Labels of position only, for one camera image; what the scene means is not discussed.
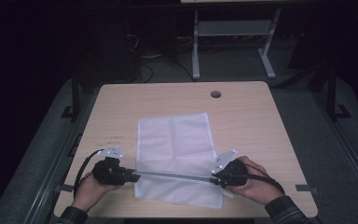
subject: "hole in table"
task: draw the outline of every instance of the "hole in table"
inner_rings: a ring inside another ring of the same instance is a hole
[[[220,98],[222,96],[222,92],[220,92],[220,91],[211,91],[211,96],[213,98]]]

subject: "sleeve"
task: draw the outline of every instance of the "sleeve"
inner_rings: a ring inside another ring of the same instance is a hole
[[[277,198],[266,204],[265,208],[274,224],[312,223],[305,217],[304,213],[301,212],[289,196]]]
[[[83,224],[88,218],[89,216],[84,211],[68,206],[57,220],[57,224]]]

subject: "table leg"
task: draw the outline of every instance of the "table leg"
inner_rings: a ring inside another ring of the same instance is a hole
[[[267,76],[270,79],[275,78],[274,70],[272,69],[271,63],[269,62],[268,52],[269,52],[269,45],[271,44],[272,37],[275,33],[275,28],[277,27],[279,15],[281,14],[281,9],[277,8],[275,10],[274,16],[272,18],[271,23],[269,24],[268,33],[267,33],[267,41],[266,44],[262,49],[258,50],[258,53],[260,54],[261,61],[264,64],[264,68],[266,69]]]
[[[199,12],[194,13],[193,78],[200,79],[199,63]]]

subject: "white desk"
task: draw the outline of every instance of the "white desk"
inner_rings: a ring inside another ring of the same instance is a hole
[[[211,97],[220,91],[220,98]],[[120,145],[121,166],[135,168],[139,118],[207,112],[216,153],[236,148],[263,164],[284,187],[287,195],[308,217],[317,215],[269,87],[264,82],[211,82],[173,84],[124,84],[102,87],[89,117],[74,161],[65,180],[74,185],[76,174],[88,155],[100,148]],[[85,170],[89,172],[95,157]],[[73,193],[62,191],[55,207],[59,216],[71,204]],[[108,193],[89,211],[91,217],[268,217],[264,207],[248,199],[225,197],[223,209],[186,206],[137,199],[133,184]]]

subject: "hand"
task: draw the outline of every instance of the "hand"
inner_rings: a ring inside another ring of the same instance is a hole
[[[119,189],[121,186],[103,185],[98,182],[92,173],[86,174],[82,179],[76,196],[72,202],[73,207],[88,211],[109,191]]]
[[[248,169],[248,173],[251,175],[265,176],[263,173],[267,174],[266,169],[264,169],[263,166],[249,160],[249,158],[246,156],[238,157],[236,160],[240,160],[244,164],[251,165],[251,166],[246,166]],[[274,199],[277,199],[284,195],[271,184],[251,178],[248,178],[248,181],[243,186],[237,186],[237,187],[227,186],[226,189],[228,189],[229,191],[235,194],[239,194],[243,197],[249,198],[255,201],[256,203],[261,203],[263,205],[266,205],[267,203],[273,201]]]

